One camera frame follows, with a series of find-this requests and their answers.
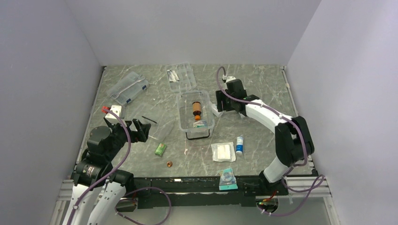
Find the blue white bandage roll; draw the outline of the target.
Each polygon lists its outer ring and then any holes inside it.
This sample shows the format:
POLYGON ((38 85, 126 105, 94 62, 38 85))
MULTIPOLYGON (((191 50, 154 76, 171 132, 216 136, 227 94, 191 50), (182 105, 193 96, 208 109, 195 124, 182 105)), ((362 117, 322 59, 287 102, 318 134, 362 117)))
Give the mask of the blue white bandage roll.
POLYGON ((239 155, 243 154, 243 143, 244 143, 243 136, 238 136, 236 140, 236 153, 239 155))

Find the amber medicine bottle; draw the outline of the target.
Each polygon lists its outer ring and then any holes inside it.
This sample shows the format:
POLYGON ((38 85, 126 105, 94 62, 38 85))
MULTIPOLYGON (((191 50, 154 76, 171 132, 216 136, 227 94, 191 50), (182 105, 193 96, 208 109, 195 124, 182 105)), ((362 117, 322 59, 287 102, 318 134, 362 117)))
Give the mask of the amber medicine bottle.
POLYGON ((192 114, 194 116, 195 120, 201 120, 201 103, 198 101, 195 101, 192 103, 192 114))

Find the white medicine bottle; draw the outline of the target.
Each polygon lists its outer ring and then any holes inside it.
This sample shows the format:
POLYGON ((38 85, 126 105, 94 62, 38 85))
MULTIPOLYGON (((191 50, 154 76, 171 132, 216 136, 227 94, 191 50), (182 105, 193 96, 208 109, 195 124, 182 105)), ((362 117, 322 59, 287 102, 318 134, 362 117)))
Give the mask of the white medicine bottle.
POLYGON ((217 118, 223 115, 223 111, 219 112, 216 104, 211 104, 211 110, 213 115, 217 118))

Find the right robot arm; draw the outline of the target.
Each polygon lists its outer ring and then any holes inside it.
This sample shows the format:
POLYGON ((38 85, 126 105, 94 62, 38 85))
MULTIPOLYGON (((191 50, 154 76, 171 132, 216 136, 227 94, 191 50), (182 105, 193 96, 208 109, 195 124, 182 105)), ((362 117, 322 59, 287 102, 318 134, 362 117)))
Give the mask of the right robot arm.
POLYGON ((305 165, 314 153, 314 143, 306 120, 285 115, 265 104, 256 95, 248 95, 240 79, 224 78, 225 88, 215 92, 219 112, 236 111, 264 125, 275 135, 276 157, 260 174, 259 190, 269 195, 276 190, 295 166, 305 165))

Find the green sachet packet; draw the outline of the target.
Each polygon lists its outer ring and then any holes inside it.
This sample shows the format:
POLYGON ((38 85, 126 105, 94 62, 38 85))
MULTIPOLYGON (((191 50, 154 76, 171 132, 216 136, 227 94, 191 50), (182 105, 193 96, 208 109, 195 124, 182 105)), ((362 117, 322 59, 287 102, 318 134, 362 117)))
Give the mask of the green sachet packet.
POLYGON ((155 150, 155 155, 157 155, 159 157, 162 157, 162 155, 164 154, 164 151, 166 150, 166 148, 167 148, 166 144, 160 143, 158 145, 158 147, 156 148, 156 150, 155 150))

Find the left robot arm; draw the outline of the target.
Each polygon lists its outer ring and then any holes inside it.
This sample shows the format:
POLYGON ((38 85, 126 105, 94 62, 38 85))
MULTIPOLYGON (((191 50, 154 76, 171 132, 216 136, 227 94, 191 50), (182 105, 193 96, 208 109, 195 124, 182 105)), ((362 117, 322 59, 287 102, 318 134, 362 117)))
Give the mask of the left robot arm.
POLYGON ((122 196, 134 193, 134 175, 112 166, 112 160, 124 145, 145 143, 151 124, 138 119, 121 124, 105 122, 105 126, 90 132, 87 148, 72 173, 73 188, 65 225, 100 225, 122 196))

